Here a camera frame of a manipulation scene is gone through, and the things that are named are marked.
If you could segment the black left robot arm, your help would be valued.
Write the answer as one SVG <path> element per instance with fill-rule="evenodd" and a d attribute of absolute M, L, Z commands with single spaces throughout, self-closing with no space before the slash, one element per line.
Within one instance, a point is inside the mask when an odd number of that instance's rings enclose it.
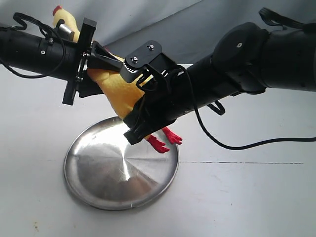
<path fill-rule="evenodd" d="M 75 94 L 80 98 L 102 94 L 84 66 L 119 72 L 122 62 L 110 54 L 98 42 L 93 41 L 97 23 L 85 18 L 77 42 L 74 32 L 64 19 L 57 26 L 16 12 L 17 26 L 0 25 L 0 62 L 15 75 L 32 79 L 53 77 L 67 81 L 63 103 L 72 105 Z M 22 75 L 13 68 L 35 72 L 35 76 Z"/>

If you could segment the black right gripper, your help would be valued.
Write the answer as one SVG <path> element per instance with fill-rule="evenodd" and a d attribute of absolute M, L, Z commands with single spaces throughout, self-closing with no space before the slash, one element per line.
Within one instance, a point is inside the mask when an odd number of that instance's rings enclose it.
<path fill-rule="evenodd" d="M 158 80 L 148 77 L 149 82 L 138 89 L 145 92 L 124 119 L 129 130 L 124 133 L 131 145 L 146 136 L 169 126 L 175 120 L 195 110 L 198 106 L 198 73 L 196 71 L 172 71 Z"/>

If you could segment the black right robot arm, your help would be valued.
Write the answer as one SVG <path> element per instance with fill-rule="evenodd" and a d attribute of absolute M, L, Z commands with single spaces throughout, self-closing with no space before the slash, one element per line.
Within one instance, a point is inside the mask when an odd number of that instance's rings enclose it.
<path fill-rule="evenodd" d="M 227 96 L 256 95 L 267 88 L 315 91 L 316 25 L 269 32 L 251 22 L 241 24 L 186 70 L 151 40 L 126 56 L 120 74 L 145 92 L 124 118 L 125 137 L 136 144 Z"/>

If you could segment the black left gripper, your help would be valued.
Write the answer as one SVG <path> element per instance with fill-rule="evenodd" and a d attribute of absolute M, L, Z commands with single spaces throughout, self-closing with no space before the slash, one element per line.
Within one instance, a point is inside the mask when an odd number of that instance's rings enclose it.
<path fill-rule="evenodd" d="M 76 93 L 79 97 L 101 95 L 103 91 L 85 72 L 89 69 L 102 69 L 120 72 L 123 63 L 106 50 L 100 43 L 93 41 L 96 22 L 84 18 L 79 39 L 74 45 L 74 57 L 71 58 L 70 79 L 67 82 L 62 103 L 72 105 Z"/>

